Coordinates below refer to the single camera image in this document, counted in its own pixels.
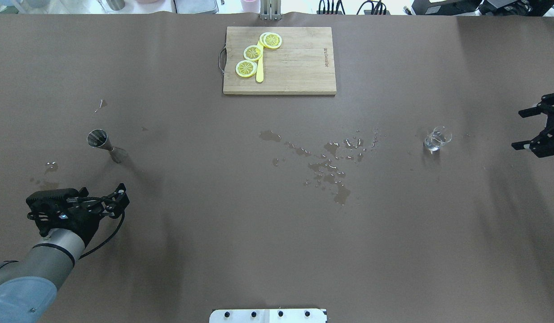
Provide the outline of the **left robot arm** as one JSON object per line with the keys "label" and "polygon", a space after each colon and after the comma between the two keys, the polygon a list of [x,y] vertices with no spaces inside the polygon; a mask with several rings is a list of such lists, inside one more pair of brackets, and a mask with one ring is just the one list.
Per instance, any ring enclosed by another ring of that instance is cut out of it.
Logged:
{"label": "left robot arm", "polygon": [[121,183],[107,196],[87,188],[42,190],[26,198],[41,239],[21,261],[0,262],[0,323],[35,323],[53,304],[104,218],[125,220],[130,203]]}

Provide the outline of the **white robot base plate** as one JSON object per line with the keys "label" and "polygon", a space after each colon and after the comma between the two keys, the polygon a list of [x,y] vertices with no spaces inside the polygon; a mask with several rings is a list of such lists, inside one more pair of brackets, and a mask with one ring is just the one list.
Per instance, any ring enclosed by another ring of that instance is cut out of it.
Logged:
{"label": "white robot base plate", "polygon": [[328,323],[325,309],[277,308],[277,309],[218,309],[210,317],[210,323]]}

